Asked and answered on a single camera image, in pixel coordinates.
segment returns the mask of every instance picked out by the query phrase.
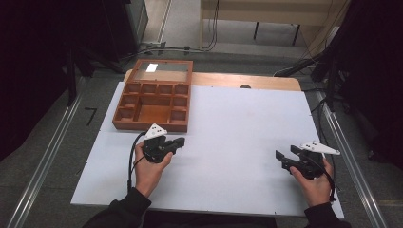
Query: small black mark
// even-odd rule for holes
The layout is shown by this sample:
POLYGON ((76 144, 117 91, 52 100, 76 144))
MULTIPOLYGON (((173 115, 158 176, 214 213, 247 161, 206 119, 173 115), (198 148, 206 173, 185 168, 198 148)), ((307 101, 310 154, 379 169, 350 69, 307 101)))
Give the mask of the small black mark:
POLYGON ((91 124, 91 122, 92 122, 92 119, 94 119, 95 113, 97 113, 98 108, 96 108, 96 107, 85 107, 84 109, 85 110, 92 110, 92 115, 89 118, 88 123, 86 123, 86 126, 89 126, 91 124))

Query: metal rail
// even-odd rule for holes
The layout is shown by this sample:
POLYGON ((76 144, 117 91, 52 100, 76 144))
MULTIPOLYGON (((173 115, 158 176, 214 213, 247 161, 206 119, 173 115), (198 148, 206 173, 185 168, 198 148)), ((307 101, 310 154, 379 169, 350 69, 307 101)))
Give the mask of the metal rail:
MULTIPOLYGON (((324 99, 321 92, 317 92, 317 97, 320 101, 324 99)), ((339 150, 342 152, 341 155, 343 156, 343 160, 346 162, 347 169, 350 172, 357 193, 361 198, 362 205, 367 212, 371 224, 374 228, 387 228, 388 225, 386 223, 386 220, 384 219, 382 212, 377 205, 369 184, 367 183, 363 173, 361 172, 359 164, 355 160, 353 150, 350 147, 340 124, 338 123, 336 114, 334 112, 331 112, 327 105, 325 105, 323 108, 328 124, 335 136, 339 150)))
POLYGON ((81 102, 83 90, 85 89, 87 82, 89 79, 81 77, 78 84, 78 94, 75 101, 68 107, 63 115, 62 120, 59 122, 59 125, 56 128, 56 131, 53 134, 50 143, 48 144, 48 148, 45 151, 44 156, 39 162, 35 173, 33 174, 29 184, 23 191, 21 198, 18 201, 18 204, 12 214, 12 217, 7 225, 8 228, 14 227, 23 227, 24 222, 29 214, 30 208, 32 204, 35 202, 36 197, 38 196, 39 190, 41 189, 42 184, 44 183, 45 177, 53 163, 54 158, 59 150, 59 146, 63 141, 63 138, 66 135, 68 127, 71 123, 71 120, 74 117, 74 114, 77 110, 78 105, 81 102))

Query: wooden edge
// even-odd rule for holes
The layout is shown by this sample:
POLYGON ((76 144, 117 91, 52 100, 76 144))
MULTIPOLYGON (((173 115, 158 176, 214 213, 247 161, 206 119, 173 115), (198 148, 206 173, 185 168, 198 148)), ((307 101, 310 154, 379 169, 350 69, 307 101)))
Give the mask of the wooden edge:
MULTIPOLYGON (((130 73, 131 69, 127 71, 124 82, 127 81, 130 73)), ((279 78, 225 73, 193 72, 192 85, 222 87, 241 87, 243 85, 248 85, 251 88, 256 89, 301 91, 299 81, 295 78, 279 78)))

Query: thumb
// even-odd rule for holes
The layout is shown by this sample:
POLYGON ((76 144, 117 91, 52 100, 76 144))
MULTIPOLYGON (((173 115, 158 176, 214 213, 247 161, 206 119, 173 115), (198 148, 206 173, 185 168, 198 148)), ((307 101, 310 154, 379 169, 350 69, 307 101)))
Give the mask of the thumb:
POLYGON ((163 168, 166 168, 166 166, 168 166, 171 163, 173 155, 174 154, 172 152, 169 152, 165 155, 165 157, 163 158, 163 161, 161 162, 161 164, 163 165, 163 168))
POLYGON ((299 182, 303 182, 305 180, 305 178, 303 177, 303 175, 301 174, 301 172, 299 172, 299 170, 297 168, 295 168, 294 166, 290 167, 290 172, 291 174, 293 174, 294 178, 299 182))

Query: finger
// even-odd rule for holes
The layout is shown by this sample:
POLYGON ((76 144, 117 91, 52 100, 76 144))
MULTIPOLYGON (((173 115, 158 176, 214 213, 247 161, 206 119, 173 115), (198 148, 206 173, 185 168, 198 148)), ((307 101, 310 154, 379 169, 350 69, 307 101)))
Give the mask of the finger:
POLYGON ((139 160, 144 154, 143 154, 143 146, 144 146, 144 141, 138 143, 136 147, 134 148, 135 152, 135 159, 134 161, 139 160))
POLYGON ((325 165, 326 172, 332 177, 333 176, 333 167, 327 162, 326 158, 323 158, 323 164, 325 165))
POLYGON ((294 178, 300 183, 302 184, 304 181, 306 181, 306 179, 303 177, 303 175, 301 174, 301 172, 299 172, 299 170, 297 168, 295 168, 294 166, 290 167, 290 171, 291 174, 293 174, 294 178))
POLYGON ((173 155, 174 154, 172 152, 169 152, 165 155, 165 157, 163 158, 163 161, 161 162, 161 165, 163 166, 163 168, 166 168, 166 166, 168 166, 171 163, 173 155))

